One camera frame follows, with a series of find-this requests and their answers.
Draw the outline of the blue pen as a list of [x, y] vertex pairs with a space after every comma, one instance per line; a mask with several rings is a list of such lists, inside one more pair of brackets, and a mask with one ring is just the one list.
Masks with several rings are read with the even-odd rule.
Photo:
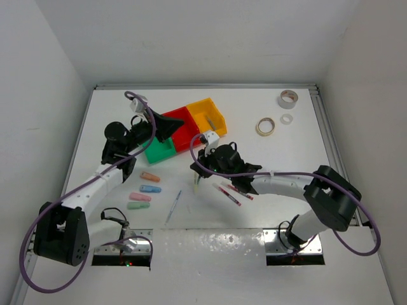
[[167, 225], [167, 224], [169, 223], [169, 221], [170, 221], [170, 219], [171, 219], [171, 216], [172, 216], [172, 214], [174, 213], [174, 210], [175, 210], [175, 208], [176, 208], [176, 205], [177, 205], [177, 203], [178, 203], [178, 201], [179, 201], [179, 198], [180, 198], [181, 194], [182, 194], [182, 190], [180, 190], [180, 191], [178, 192], [178, 194], [177, 194], [177, 196], [176, 196], [176, 198], [175, 198], [175, 200], [174, 200], [174, 202], [173, 202], [173, 204], [172, 204], [172, 206], [171, 206], [171, 208], [170, 208], [170, 210], [169, 210], [169, 214], [168, 214], [168, 216], [167, 216], [167, 218], [166, 218], [166, 220], [165, 220], [165, 225]]

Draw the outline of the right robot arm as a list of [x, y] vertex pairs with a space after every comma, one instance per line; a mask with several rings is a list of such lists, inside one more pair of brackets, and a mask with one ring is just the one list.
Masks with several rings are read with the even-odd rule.
[[345, 232], [357, 208], [355, 202], [361, 199], [360, 192], [330, 166], [321, 165], [314, 173], [268, 173], [260, 165], [246, 163], [234, 142], [191, 156], [190, 168], [203, 178], [217, 175], [244, 194], [274, 194], [308, 203], [310, 210], [295, 215], [280, 237], [286, 249], [299, 250], [327, 229]]

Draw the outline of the yellow pen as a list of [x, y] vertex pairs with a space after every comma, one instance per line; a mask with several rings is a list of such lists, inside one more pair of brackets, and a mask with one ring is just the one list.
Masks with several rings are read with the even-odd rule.
[[194, 193], [196, 193], [198, 191], [200, 179], [201, 179], [201, 176], [197, 173], [194, 173], [194, 183], [193, 183], [193, 192]]

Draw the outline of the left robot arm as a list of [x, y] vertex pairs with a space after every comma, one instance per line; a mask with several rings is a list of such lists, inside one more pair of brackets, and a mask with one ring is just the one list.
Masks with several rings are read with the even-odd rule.
[[100, 246], [119, 240], [128, 222], [102, 216], [95, 224], [89, 218], [101, 201], [132, 174], [136, 158], [131, 153], [155, 138], [159, 142], [171, 136], [184, 124], [181, 119], [156, 112], [126, 128], [118, 121], [104, 130], [106, 143], [96, 172], [79, 191], [68, 194], [58, 205], [41, 207], [41, 220], [36, 225], [34, 253], [71, 266], [83, 262], [85, 255]]

